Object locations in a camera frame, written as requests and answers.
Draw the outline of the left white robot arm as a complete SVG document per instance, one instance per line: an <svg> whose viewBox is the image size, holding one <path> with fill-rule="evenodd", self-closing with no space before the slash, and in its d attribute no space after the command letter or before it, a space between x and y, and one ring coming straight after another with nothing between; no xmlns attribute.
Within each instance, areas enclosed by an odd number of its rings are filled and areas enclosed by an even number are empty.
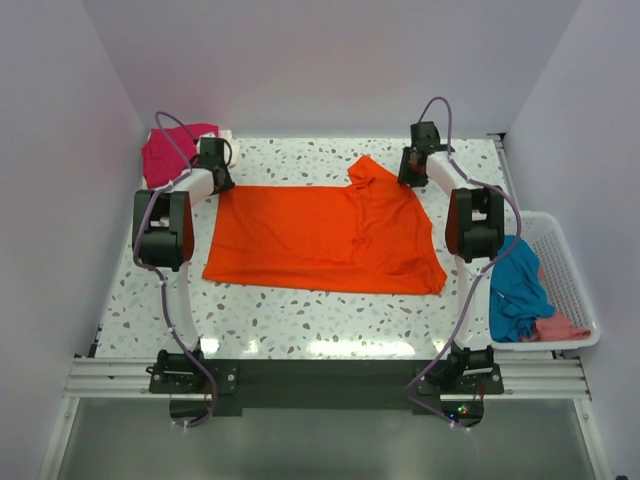
<svg viewBox="0 0 640 480"><path fill-rule="evenodd" d="M229 172L232 161L229 141L206 134L196 141L196 154L175 179L134 196L133 261L158 277L166 350L186 357L175 364L171 378L185 392L200 390L207 380L207 368L195 360L200 339L189 293L189 265L195 250L192 208L234 188Z"/></svg>

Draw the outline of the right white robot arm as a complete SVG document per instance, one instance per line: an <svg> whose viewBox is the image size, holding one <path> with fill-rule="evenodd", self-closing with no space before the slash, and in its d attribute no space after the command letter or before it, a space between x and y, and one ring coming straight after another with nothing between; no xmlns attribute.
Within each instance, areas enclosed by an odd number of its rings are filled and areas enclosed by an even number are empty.
<svg viewBox="0 0 640 480"><path fill-rule="evenodd" d="M449 199L444 239L459 279L459 318L451 337L428 365L444 356L459 356L445 369L448 386L469 392L481 380L479 366L464 358L491 347L489 327L490 276L504 243L504 191L475 182L455 163L448 144L441 142L431 121L410 126L410 143L403 148L398 182L411 188L435 182Z"/></svg>

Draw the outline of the orange t-shirt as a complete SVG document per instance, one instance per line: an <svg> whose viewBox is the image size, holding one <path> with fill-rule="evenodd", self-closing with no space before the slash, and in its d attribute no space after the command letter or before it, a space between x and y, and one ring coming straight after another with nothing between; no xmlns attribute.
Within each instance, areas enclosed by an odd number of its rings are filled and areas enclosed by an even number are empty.
<svg viewBox="0 0 640 480"><path fill-rule="evenodd" d="M240 185L220 196L202 276L339 293L437 295L433 225L409 187L368 156L346 186Z"/></svg>

